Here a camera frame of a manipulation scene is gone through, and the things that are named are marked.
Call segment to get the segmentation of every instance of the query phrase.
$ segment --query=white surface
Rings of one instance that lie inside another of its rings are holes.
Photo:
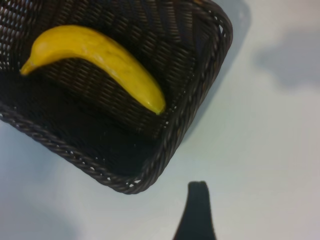
[[[320,1],[217,2],[234,44],[148,191],[116,193],[0,123],[1,240],[170,240],[193,180],[218,240],[320,239]]]

